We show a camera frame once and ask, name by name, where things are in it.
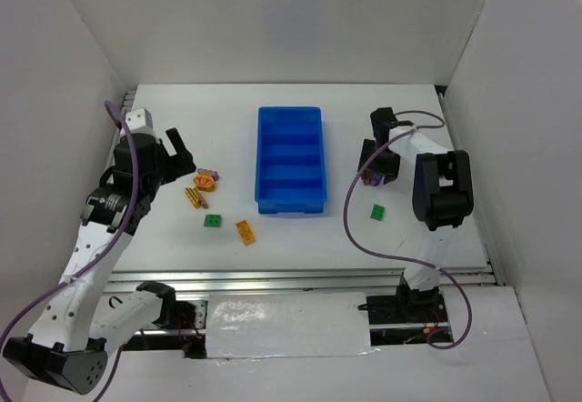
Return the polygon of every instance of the blue plastic container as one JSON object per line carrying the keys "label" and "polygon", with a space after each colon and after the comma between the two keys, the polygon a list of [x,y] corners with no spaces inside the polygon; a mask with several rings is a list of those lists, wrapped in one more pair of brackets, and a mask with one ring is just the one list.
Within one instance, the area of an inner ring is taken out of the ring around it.
{"label": "blue plastic container", "polygon": [[327,200],[321,110],[258,110],[255,201],[260,214],[323,213]]}

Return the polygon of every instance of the white wall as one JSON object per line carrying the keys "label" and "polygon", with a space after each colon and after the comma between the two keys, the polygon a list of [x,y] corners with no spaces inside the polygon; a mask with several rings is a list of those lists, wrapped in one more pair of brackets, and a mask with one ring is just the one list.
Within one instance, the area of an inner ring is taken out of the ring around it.
{"label": "white wall", "polygon": [[582,2],[487,0],[446,104],[550,394],[579,400]]}
{"label": "white wall", "polygon": [[54,284],[124,91],[67,0],[0,0],[0,300]]}
{"label": "white wall", "polygon": [[131,86],[446,84],[483,0],[72,0]]}

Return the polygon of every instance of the purple cable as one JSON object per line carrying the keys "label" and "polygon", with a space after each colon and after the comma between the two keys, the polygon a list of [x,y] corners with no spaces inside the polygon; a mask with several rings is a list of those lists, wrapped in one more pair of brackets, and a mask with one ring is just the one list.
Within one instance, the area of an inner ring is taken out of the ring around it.
{"label": "purple cable", "polygon": [[399,135],[395,136],[394,138],[392,138],[391,140],[389,140],[386,143],[384,143],[382,146],[380,146],[377,149],[377,151],[374,152],[367,159],[367,161],[364,163],[364,165],[362,166],[362,168],[357,172],[356,177],[354,177],[354,180],[352,181],[352,183],[350,184],[350,186],[349,186],[349,188],[347,190],[346,201],[344,202],[344,229],[346,230],[346,235],[347,235],[347,238],[349,239],[349,241],[355,247],[357,247],[359,250],[361,250],[362,252],[364,252],[365,254],[368,254],[368,255],[371,255],[371,256],[376,256],[378,258],[392,259],[392,260],[395,260],[395,261],[403,261],[405,263],[419,264],[421,266],[426,266],[426,267],[434,268],[434,269],[438,270],[440,273],[442,273],[443,275],[445,275],[446,277],[448,277],[450,279],[450,281],[458,289],[459,293],[461,294],[461,296],[465,300],[465,304],[467,304],[467,326],[465,327],[465,331],[463,331],[463,334],[461,335],[461,337],[457,341],[451,343],[450,345],[445,345],[445,346],[435,345],[431,341],[432,340],[432,337],[435,334],[437,334],[439,332],[447,331],[447,328],[445,328],[445,327],[438,328],[438,329],[435,329],[435,330],[431,331],[428,334],[428,336],[426,337],[426,342],[431,347],[433,347],[435,349],[440,349],[440,350],[448,350],[448,349],[452,349],[453,347],[457,347],[458,345],[460,345],[461,343],[463,343],[463,341],[465,340],[465,338],[467,338],[467,335],[468,335],[469,331],[471,330],[471,325],[473,324],[473,309],[471,308],[471,303],[469,302],[469,298],[467,297],[467,293],[465,293],[465,290],[463,289],[463,287],[444,268],[440,268],[440,267],[435,266],[434,264],[427,263],[427,261],[423,261],[421,259],[415,259],[415,258],[408,258],[408,257],[405,257],[405,256],[396,256],[396,255],[381,254],[379,252],[375,252],[373,250],[370,250],[370,249],[367,249],[367,248],[363,247],[362,245],[360,245],[354,239],[354,237],[352,236],[351,231],[349,230],[349,224],[347,223],[347,209],[349,207],[349,201],[350,201],[350,199],[352,197],[352,193],[354,192],[354,188],[356,188],[357,181],[360,179],[360,177],[364,174],[364,171],[370,166],[370,164],[372,164],[372,161],[374,161],[378,155],[380,155],[382,152],[384,152],[384,150],[386,150],[395,141],[399,140],[400,138],[404,138],[405,136],[411,136],[411,135],[413,135],[419,129],[438,129],[440,127],[444,127],[445,126],[445,120],[442,117],[437,116],[436,114],[433,114],[433,113],[429,113],[428,111],[416,111],[416,110],[414,110],[414,111],[401,111],[399,113],[395,113],[395,116],[401,116],[403,114],[422,114],[422,115],[425,115],[425,116],[431,116],[431,117],[434,117],[436,120],[438,120],[440,122],[440,124],[439,125],[420,125],[420,126],[417,126],[416,128],[413,128],[413,129],[411,129],[409,131],[406,131],[403,134],[399,134]]}
{"label": "purple cable", "polygon": [[[93,261],[91,261],[85,267],[83,267],[78,272],[76,272],[72,276],[72,278],[73,277],[81,277],[82,275],[87,273],[89,270],[91,270],[93,267],[95,267],[97,264],[99,264],[103,260],[103,258],[105,258],[107,256],[107,254],[109,254],[109,252],[115,246],[117,241],[119,241],[119,238],[124,233],[125,228],[129,224],[129,220],[131,219],[131,216],[135,210],[135,201],[137,200],[138,170],[137,170],[137,152],[135,150],[134,138],[132,137],[131,131],[129,130],[129,126],[127,125],[127,123],[125,122],[125,119],[121,115],[121,111],[119,110],[119,108],[116,105],[114,105],[112,102],[109,102],[108,100],[106,100],[105,101],[105,109],[107,110],[107,113],[112,117],[115,124],[121,123],[121,127],[124,128],[125,134],[127,136],[127,143],[129,144],[129,153],[131,156],[131,172],[133,174],[132,185],[131,185],[131,197],[129,199],[129,206],[127,207],[127,211],[125,213],[124,219],[121,222],[121,225],[119,226],[119,228],[117,229],[117,232],[115,232],[115,235],[112,238],[112,240],[105,247],[104,251],[101,253],[101,255],[96,257]],[[10,331],[12,331],[12,329],[15,327],[15,325],[20,321],[20,319],[22,317],[24,317],[26,314],[28,314],[38,304],[40,304],[41,302],[44,302],[49,297],[54,296],[56,293],[61,291],[66,286],[68,286],[68,284],[66,282],[61,282],[57,286],[54,286],[50,290],[44,292],[41,296],[37,297],[30,304],[28,304],[26,307],[24,307],[22,309],[22,311],[20,311],[15,316],[15,318],[12,319],[12,321],[8,324],[8,326],[6,327],[4,332],[2,333],[2,336],[0,337],[0,347],[4,348],[4,344],[5,344],[6,340],[8,339],[8,336],[10,335]],[[119,352],[117,353],[117,357],[115,358],[115,364],[114,364],[114,368],[112,369],[111,375],[107,379],[107,382],[105,383],[105,387],[103,388],[101,393],[106,392],[107,388],[109,387],[109,384],[111,384],[111,381],[113,380],[113,374],[115,373],[115,370],[117,369],[117,363],[119,362],[119,357],[121,355],[120,352],[121,352],[121,347],[119,348]],[[12,399],[10,399],[10,396],[8,396],[8,393],[6,392],[6,389],[4,387],[2,379],[0,379],[0,397],[2,397],[2,399],[5,402],[11,402],[11,400],[12,400]]]}

